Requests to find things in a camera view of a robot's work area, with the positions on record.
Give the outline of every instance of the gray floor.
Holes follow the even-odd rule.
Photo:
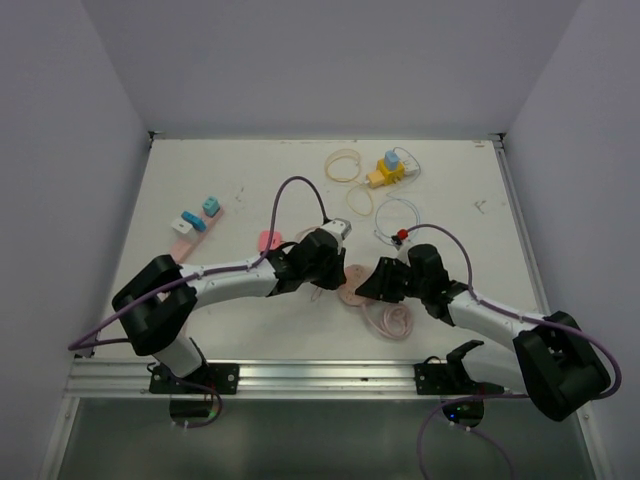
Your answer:
[[[214,425],[172,427],[166,400],[84,400],[60,479],[419,479],[416,434],[433,401],[228,400]],[[480,428],[519,479],[592,479],[577,420],[527,401],[489,401]],[[509,478],[484,440],[442,420],[427,429],[435,480]]]

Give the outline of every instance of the white block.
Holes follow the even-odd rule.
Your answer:
[[[175,230],[181,239],[186,240],[187,242],[195,242],[198,239],[198,235],[200,235],[200,233],[193,228],[193,225],[182,217],[178,217],[171,222],[171,228]]]

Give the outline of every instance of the rubber band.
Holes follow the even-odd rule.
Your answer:
[[[336,177],[331,173],[331,165],[333,165],[334,163],[336,163],[338,160],[343,160],[343,159],[350,159],[353,160],[355,162],[356,167],[358,168],[358,171],[356,172],[355,175],[353,175],[352,177]],[[338,182],[338,183],[355,183],[356,185],[354,185],[353,187],[351,187],[348,191],[347,194],[345,195],[345,200],[347,202],[347,206],[357,215],[360,215],[361,217],[368,217],[369,215],[371,215],[373,213],[373,209],[374,209],[374,201],[373,201],[373,197],[371,196],[371,192],[369,191],[369,188],[365,189],[365,193],[367,194],[367,198],[369,199],[369,203],[371,205],[371,207],[369,208],[368,212],[362,212],[360,210],[358,210],[357,208],[355,208],[353,206],[353,204],[351,203],[350,200],[350,196],[353,193],[354,190],[356,190],[359,187],[366,187],[366,185],[358,180],[356,180],[360,174],[362,173],[362,157],[360,156],[360,153],[358,153],[356,150],[353,150],[351,148],[343,148],[340,150],[336,150],[335,152],[333,152],[331,155],[329,155],[327,157],[327,159],[324,162],[324,174],[325,176],[330,179],[333,180],[334,182]]]

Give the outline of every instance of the pink block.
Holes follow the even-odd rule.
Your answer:
[[[260,232],[258,237],[258,251],[264,252],[267,249],[267,241],[269,240],[269,230]],[[273,238],[271,239],[271,247],[269,250],[274,250],[282,243],[282,234],[280,232],[273,232]]]
[[[200,245],[200,242],[202,242],[202,240],[204,240],[204,237],[207,236],[213,229],[213,226],[216,224],[218,219],[222,217],[222,213],[222,207],[220,207],[220,210],[218,210],[218,212],[213,217],[208,217],[207,214],[204,213],[204,210],[200,212],[199,216],[207,225],[207,229],[200,235],[198,235],[198,239],[193,243],[187,240],[180,239],[173,244],[171,250],[169,250],[169,254],[176,263],[186,262],[189,255],[191,255],[196,247]]]

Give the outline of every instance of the white table surface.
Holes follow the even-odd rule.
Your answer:
[[[475,286],[484,295],[523,310],[536,310],[529,278],[505,186],[491,142],[472,141],[267,141],[158,140],[154,143],[126,244],[113,285],[113,296],[156,255],[167,253],[175,241],[170,223],[183,210],[198,212],[214,195],[224,216],[191,255],[188,263],[212,264],[241,260],[257,253],[260,231],[268,229],[274,195],[291,175],[304,175],[319,188],[330,217],[350,220],[345,265],[375,266],[380,256],[395,250],[373,235],[373,216],[354,214],[345,202],[348,190],[324,174],[325,158],[340,148],[362,155],[364,174],[394,146],[409,150],[422,166],[422,175],[397,196],[411,200],[422,220],[450,229],[471,256]],[[336,175],[354,172],[348,160],[335,165]],[[373,190],[376,206],[394,187]],[[366,208],[365,197],[354,202]],[[320,222],[315,196],[295,182],[282,197],[277,230],[284,239]],[[384,207],[380,223],[388,233],[413,225],[413,213],[395,203]],[[438,232],[421,231],[417,242],[436,245],[454,279],[466,281],[462,255]],[[415,328],[405,341],[381,338],[357,308],[347,307],[334,292],[311,301],[315,287],[273,298],[243,298],[194,311],[188,321],[192,336],[208,358],[244,360],[421,360],[443,356],[470,339],[482,336],[451,328],[429,317],[416,300]],[[372,315],[383,309],[371,308]],[[105,309],[105,315],[111,313]],[[119,323],[100,338],[123,336]],[[128,345],[96,350],[101,358],[131,358]]]

